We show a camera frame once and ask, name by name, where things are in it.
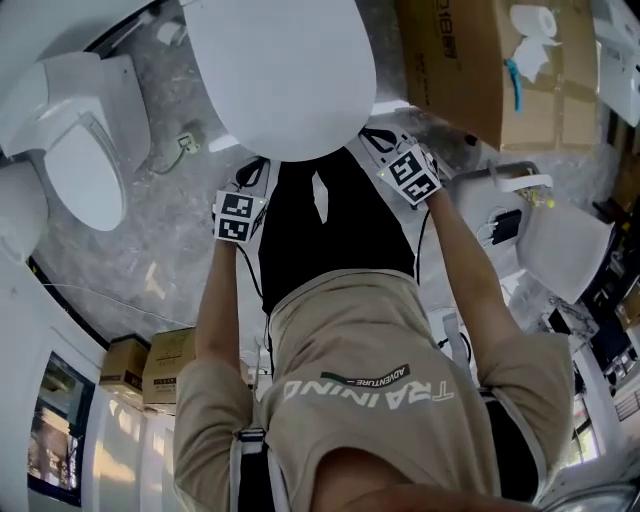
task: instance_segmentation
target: person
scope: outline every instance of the person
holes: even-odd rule
[[[328,190],[325,223],[314,204],[316,172]],[[513,405],[551,477],[571,433],[568,340],[524,335],[447,192],[427,205],[478,379]],[[230,510],[234,433],[258,426],[295,512],[528,510],[502,499],[505,482],[517,483],[528,459],[434,344],[414,258],[347,149],[282,164],[259,250],[273,386],[254,403],[240,377],[236,247],[217,241],[196,360],[178,378],[175,487],[188,508]],[[499,459],[511,452],[515,470],[501,471]]]

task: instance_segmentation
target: toilet seat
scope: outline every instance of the toilet seat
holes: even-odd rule
[[[280,161],[319,158],[367,122],[376,73],[353,0],[181,0],[202,79],[238,141]]]
[[[111,231],[125,215],[118,160],[104,129],[84,115],[44,156],[51,184],[64,205],[87,226]]]

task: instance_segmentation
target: concrete floor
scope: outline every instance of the concrete floor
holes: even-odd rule
[[[357,0],[368,30],[378,73],[377,102],[406,99],[404,62],[393,0]],[[35,258],[54,283],[87,287],[157,315],[193,325],[213,252],[211,203],[216,190],[239,163],[252,156],[240,146],[210,153],[212,141],[224,147],[226,130],[205,91],[187,38],[177,48],[155,39],[161,22],[179,16],[177,1],[163,7],[158,20],[136,31],[117,53],[132,56],[151,126],[151,154],[135,173],[128,193],[128,212],[114,231],[101,233],[77,221],[62,206],[46,178],[51,218]],[[602,125],[606,124],[606,109]],[[602,145],[589,155],[557,153],[499,155],[483,146],[471,148],[464,134],[416,109],[402,109],[378,116],[376,121],[400,124],[428,144],[456,172],[484,166],[487,158],[496,162],[534,161],[540,172],[553,175],[558,193],[580,206],[606,198],[617,169],[617,156]],[[205,144],[196,155],[187,155],[168,175],[154,174],[170,164],[176,155],[171,143],[187,124],[197,124]],[[361,165],[373,176],[376,168],[356,140],[349,145]],[[376,184],[400,219],[416,247],[423,213],[411,210],[400,196],[376,180]],[[326,207],[319,188],[317,201]],[[258,270],[254,239],[249,253]],[[429,223],[422,250],[422,299],[429,311],[452,304],[433,225]],[[511,263],[499,268],[500,277],[510,274]],[[242,356],[255,362],[256,343],[262,343],[265,317],[244,261],[238,260]],[[523,281],[528,298],[530,280]],[[160,331],[180,328],[121,307],[92,294],[62,289],[77,310],[107,339],[137,332],[150,338]],[[528,315],[530,308],[524,308]]]

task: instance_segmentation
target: cardboard box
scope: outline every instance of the cardboard box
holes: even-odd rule
[[[616,313],[626,331],[640,323],[640,284],[636,283],[618,306]]]
[[[513,4],[546,5],[558,24],[523,111],[504,64],[522,36]],[[589,0],[396,0],[412,104],[497,149],[588,151],[598,143],[597,57]]]
[[[640,195],[640,158],[625,154],[611,197],[623,210],[631,212]]]
[[[149,344],[137,336],[113,340],[105,356],[100,387],[142,410],[142,372]]]
[[[157,334],[142,374],[145,407],[175,415],[176,382],[182,369],[196,357],[195,329]]]

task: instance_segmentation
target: beige t-shirt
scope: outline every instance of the beige t-shirt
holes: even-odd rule
[[[415,282],[326,274],[283,304],[270,326],[274,385],[261,403],[222,362],[195,361],[178,379],[175,482],[190,508],[229,510],[233,433],[250,426],[268,432],[294,512],[309,509],[316,467],[337,448],[376,455],[415,483],[500,495],[486,406],[434,347]],[[566,337],[519,336],[480,361],[478,377],[518,407],[553,472],[571,432]]]

